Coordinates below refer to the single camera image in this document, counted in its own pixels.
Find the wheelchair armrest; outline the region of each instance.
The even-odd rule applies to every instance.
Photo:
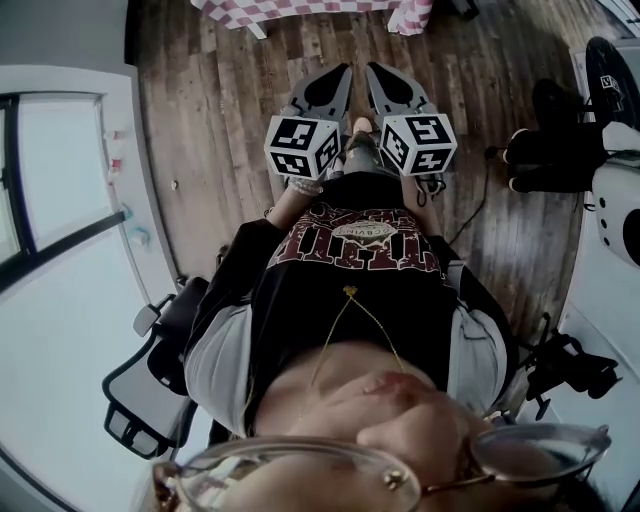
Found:
[[[175,298],[176,296],[173,293],[170,293],[155,306],[153,304],[147,304],[138,311],[138,314],[133,321],[133,330],[136,334],[141,338],[144,338],[160,318],[162,308]]]

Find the glasses frame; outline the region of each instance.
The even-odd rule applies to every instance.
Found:
[[[593,445],[594,454],[585,456],[583,461],[575,466],[560,471],[550,477],[513,477],[506,476],[499,470],[483,465],[482,459],[478,453],[478,445],[491,440],[496,436],[505,433],[518,432],[520,434],[529,434],[530,440],[554,439],[559,441],[581,442],[585,445]],[[608,435],[608,428],[601,426],[599,428],[583,427],[578,425],[563,425],[551,423],[537,423],[532,425],[513,425],[498,427],[494,430],[484,432],[475,438],[469,444],[470,461],[475,466],[476,476],[464,480],[455,480],[439,485],[422,486],[414,471],[404,462],[397,459],[393,455],[386,452],[363,448],[356,444],[344,443],[319,438],[308,437],[261,437],[252,439],[241,439],[230,441],[216,446],[212,446],[204,452],[196,455],[189,460],[184,466],[179,466],[173,462],[160,463],[154,466],[154,486],[156,496],[161,504],[167,503],[169,498],[175,499],[175,493],[169,489],[164,482],[168,478],[175,479],[175,487],[177,494],[182,501],[186,501],[195,510],[206,510],[195,502],[190,492],[184,487],[182,478],[185,477],[187,471],[202,472],[205,469],[192,467],[191,464],[204,457],[224,458],[241,456],[243,454],[255,454],[256,450],[264,448],[268,451],[291,452],[293,453],[323,453],[325,455],[339,456],[357,456],[361,460],[368,459],[377,462],[383,462],[389,467],[395,467],[394,471],[385,471],[380,476],[384,483],[389,487],[390,491],[395,491],[401,485],[411,482],[420,492],[416,493],[416,503],[407,512],[415,510],[420,503],[420,499],[436,492],[453,490],[461,487],[468,487],[476,484],[485,484],[493,481],[501,481],[515,485],[518,487],[544,487],[547,485],[558,484],[563,480],[579,475],[593,467],[604,455],[611,445],[611,438]]]

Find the eyeglasses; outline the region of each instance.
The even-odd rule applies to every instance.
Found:
[[[501,427],[469,444],[466,478],[424,487],[405,463],[381,451],[323,439],[265,437],[214,446],[182,467],[158,464],[154,484],[165,510],[174,510],[179,500],[197,511],[298,510],[313,503],[316,510],[326,504],[327,510],[410,512],[424,496],[474,484],[560,483],[590,469],[610,445],[606,427]]]

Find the gold chain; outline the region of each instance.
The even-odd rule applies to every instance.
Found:
[[[327,347],[329,346],[329,341],[331,340],[331,336],[333,335],[333,331],[336,328],[336,325],[338,324],[338,321],[340,320],[340,317],[342,316],[342,314],[345,312],[345,310],[347,309],[347,306],[349,306],[349,304],[351,302],[353,302],[356,306],[358,306],[360,309],[362,309],[362,311],[364,311],[367,315],[369,315],[369,317],[376,323],[376,325],[378,327],[380,327],[380,330],[383,332],[385,338],[387,338],[387,341],[389,342],[389,346],[391,347],[391,351],[393,352],[393,355],[396,358],[396,362],[398,363],[398,366],[400,367],[400,371],[402,371],[402,373],[407,373],[402,361],[400,360],[400,356],[398,355],[398,352],[396,351],[396,348],[393,346],[393,343],[391,343],[391,338],[389,337],[389,335],[387,334],[387,331],[385,331],[384,327],[382,326],[382,324],[380,323],[380,321],[373,316],[373,314],[367,309],[365,308],[362,304],[360,304],[360,302],[358,302],[358,300],[354,297],[354,295],[356,294],[356,292],[358,291],[358,289],[355,286],[345,286],[342,291],[344,291],[347,294],[347,302],[345,303],[345,305],[342,307],[342,309],[340,310],[340,313],[338,313],[338,316],[336,317],[336,319],[333,322],[333,325],[331,326],[331,330],[329,331],[329,335],[327,336],[327,339],[324,342],[324,345],[322,347],[322,350],[320,351],[320,355],[318,356],[318,362],[316,363],[316,366],[313,370],[313,373],[311,374],[311,379],[309,380],[309,385],[307,386],[307,393],[305,395],[305,399],[303,401],[302,407],[300,408],[300,414],[298,416],[298,419],[302,419],[302,414],[304,413],[306,406],[307,406],[307,402],[309,401],[309,393],[311,392],[311,388],[313,387],[313,384],[316,380],[316,377],[318,376],[318,373],[320,372],[320,368],[322,367],[322,364],[325,362],[324,359],[324,355],[326,352]]]

